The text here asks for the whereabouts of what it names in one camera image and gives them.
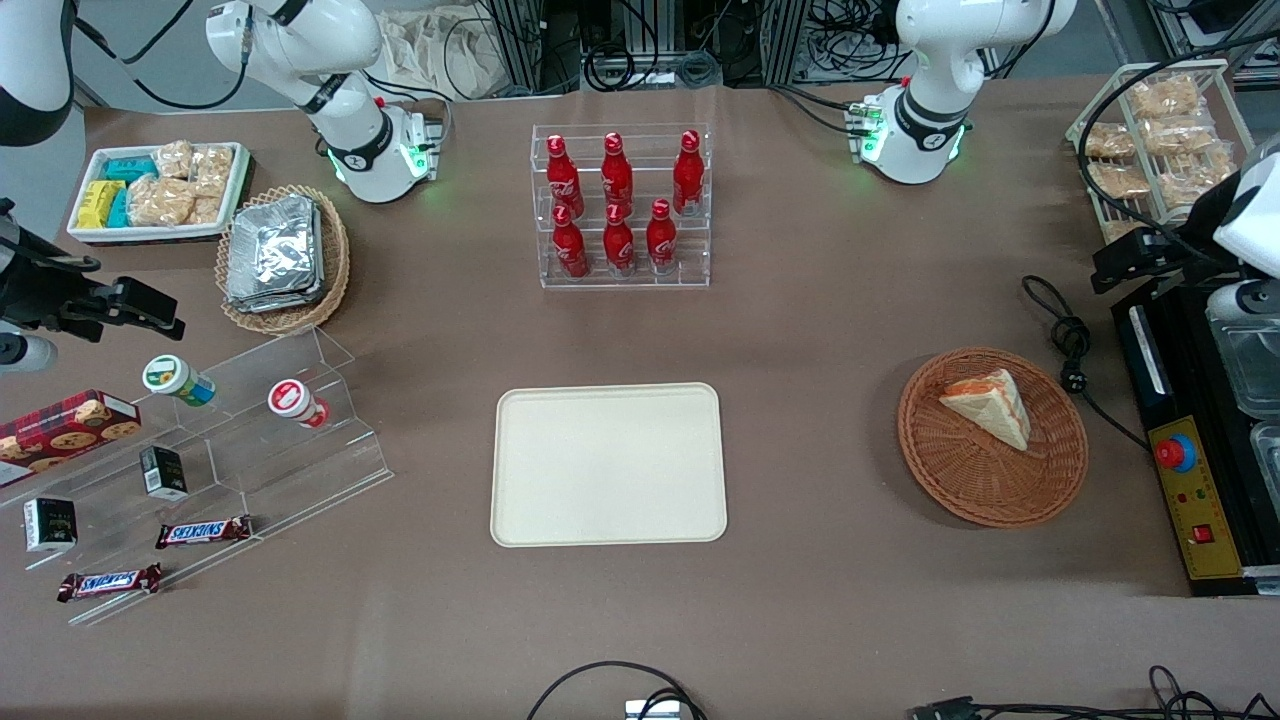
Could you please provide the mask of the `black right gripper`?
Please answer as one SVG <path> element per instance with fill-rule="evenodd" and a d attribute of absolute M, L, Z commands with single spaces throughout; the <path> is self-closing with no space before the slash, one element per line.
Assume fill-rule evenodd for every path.
<path fill-rule="evenodd" d="M 10 263 L 1 274 L 3 320 L 36 331 L 59 331 L 99 343 L 104 325 L 136 325 L 182 341 L 186 324 L 178 301 L 136 278 L 116 278 L 109 288 L 77 272 Z"/>

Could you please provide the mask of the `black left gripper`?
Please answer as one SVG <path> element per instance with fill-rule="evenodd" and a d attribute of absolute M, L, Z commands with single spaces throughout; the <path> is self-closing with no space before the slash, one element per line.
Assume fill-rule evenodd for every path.
<path fill-rule="evenodd" d="M 1140 238 L 1115 240 L 1092 255 L 1092 290 L 1107 293 L 1140 277 L 1188 286 L 1243 277 L 1242 261 L 1217 246 L 1211 234 L 1188 228 L 1144 229 Z"/>

